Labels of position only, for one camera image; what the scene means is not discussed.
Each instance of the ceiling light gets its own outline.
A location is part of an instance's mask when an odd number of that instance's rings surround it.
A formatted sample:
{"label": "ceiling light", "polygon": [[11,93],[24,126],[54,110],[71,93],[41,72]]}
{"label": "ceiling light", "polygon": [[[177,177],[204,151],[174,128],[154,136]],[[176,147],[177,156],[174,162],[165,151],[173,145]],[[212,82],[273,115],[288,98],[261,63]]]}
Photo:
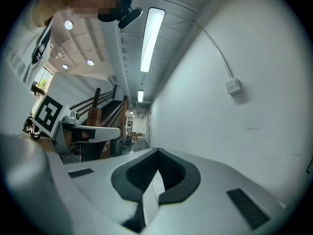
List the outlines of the ceiling light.
{"label": "ceiling light", "polygon": [[138,90],[138,102],[141,103],[143,100],[143,90]]}
{"label": "ceiling light", "polygon": [[92,60],[88,60],[88,61],[87,61],[87,64],[93,66],[93,65],[94,65],[94,62],[93,62]]}
{"label": "ceiling light", "polygon": [[160,31],[164,16],[164,10],[150,8],[148,11],[141,51],[140,70],[143,72],[149,71],[152,54],[156,46],[157,36]]}
{"label": "ceiling light", "polygon": [[64,23],[64,26],[65,26],[66,29],[71,30],[71,29],[73,29],[74,24],[73,24],[72,21],[67,20],[67,21]]}

